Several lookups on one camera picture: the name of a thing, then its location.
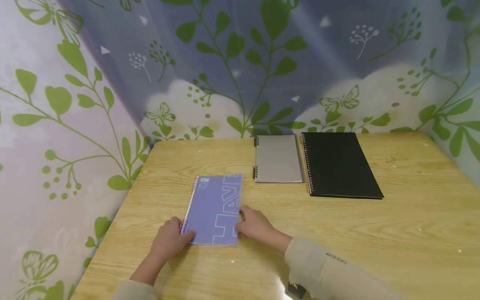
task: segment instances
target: wooden table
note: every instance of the wooden table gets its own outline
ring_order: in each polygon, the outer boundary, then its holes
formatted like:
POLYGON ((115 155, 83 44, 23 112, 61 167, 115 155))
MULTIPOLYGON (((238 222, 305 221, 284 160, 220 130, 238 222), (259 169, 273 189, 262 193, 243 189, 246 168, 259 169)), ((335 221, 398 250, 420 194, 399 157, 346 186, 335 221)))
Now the wooden table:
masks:
MULTIPOLYGON (((319 241, 406 299, 480 299, 479 190, 422 133, 358 138, 383 200, 310 197, 305 184, 254 183, 252 139, 157 143, 73 300, 108 299, 148 253, 158 227, 185 215, 195 176, 229 173, 243 173, 242 204, 290 235, 319 241)), ((241 238, 237 247, 189 247, 156 286, 166 300, 290 299, 287 280, 283 257, 241 238)))

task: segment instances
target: sleeve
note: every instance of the sleeve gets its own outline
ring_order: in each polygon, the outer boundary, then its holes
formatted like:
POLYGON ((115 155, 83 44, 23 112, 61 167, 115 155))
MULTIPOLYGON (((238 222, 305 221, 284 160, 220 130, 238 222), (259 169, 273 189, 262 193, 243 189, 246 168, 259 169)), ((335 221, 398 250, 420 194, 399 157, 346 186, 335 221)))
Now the sleeve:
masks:
POLYGON ((159 300, 160 293, 151 285, 124 280, 113 292, 110 300, 159 300))
POLYGON ((290 282, 303 286, 316 299, 403 299, 384 282, 306 238, 290 242, 285 261, 290 266, 290 282))

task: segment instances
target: butterfly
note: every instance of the butterfly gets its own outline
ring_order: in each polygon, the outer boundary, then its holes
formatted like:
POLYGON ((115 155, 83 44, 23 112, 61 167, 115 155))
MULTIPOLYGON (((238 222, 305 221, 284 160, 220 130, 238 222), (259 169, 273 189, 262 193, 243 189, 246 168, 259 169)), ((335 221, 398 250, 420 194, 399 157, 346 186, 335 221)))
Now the butterfly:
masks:
POLYGON ((14 0, 20 13, 37 25, 52 23, 58 25, 63 37, 71 43, 80 45, 77 34, 84 25, 82 16, 58 9, 52 0, 14 0))
MULTIPOLYGON (((140 3, 142 0, 133 0, 133 1, 140 3)), ((132 10, 132 6, 130 5, 130 0, 120 0, 120 5, 124 10, 128 12, 132 10)))
POLYGON ((28 281, 20 280, 25 287, 20 289, 16 300, 29 300, 43 298, 47 292, 47 288, 41 284, 45 282, 50 274, 55 271, 58 266, 58 258, 56 255, 50 254, 45 259, 43 253, 38 251, 27 251, 22 258, 22 270, 28 281))
POLYGON ((160 104, 160 107, 155 111, 146 111, 144 115, 150 120, 155 121, 158 126, 163 125, 165 121, 175 121, 175 115, 170 112, 170 108, 165 102, 160 104))
POLYGON ((350 92, 345 96, 343 95, 342 98, 329 98, 329 97, 322 97, 320 98, 320 105, 326 106, 326 112, 330 111, 337 111, 340 107, 346 107, 348 109, 355 108, 359 105, 360 101, 357 100, 359 96, 359 85, 356 84, 350 92))

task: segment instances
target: notebook cover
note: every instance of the notebook cover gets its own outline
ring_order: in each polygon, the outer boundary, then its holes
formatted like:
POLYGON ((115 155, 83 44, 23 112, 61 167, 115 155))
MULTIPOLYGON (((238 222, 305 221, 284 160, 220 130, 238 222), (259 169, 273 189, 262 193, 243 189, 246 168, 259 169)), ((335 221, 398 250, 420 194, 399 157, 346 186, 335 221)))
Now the notebook cover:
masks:
POLYGON ((302 142, 310 195, 382 199, 353 132, 303 132, 302 142))
POLYGON ((192 244, 236 245, 241 174, 199 176, 181 232, 195 230, 192 244))
POLYGON ((302 182, 295 135, 255 137, 255 182, 302 182))

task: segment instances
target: floral wallpaper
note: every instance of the floral wallpaper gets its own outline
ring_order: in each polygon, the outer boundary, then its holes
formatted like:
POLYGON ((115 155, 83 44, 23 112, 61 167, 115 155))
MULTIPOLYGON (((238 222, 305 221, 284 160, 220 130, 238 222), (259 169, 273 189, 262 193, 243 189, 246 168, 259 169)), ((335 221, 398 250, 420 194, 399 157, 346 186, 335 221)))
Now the floral wallpaper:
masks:
POLYGON ((480 187, 479 5, 7 1, 1 298, 69 298, 154 142, 423 131, 480 187))

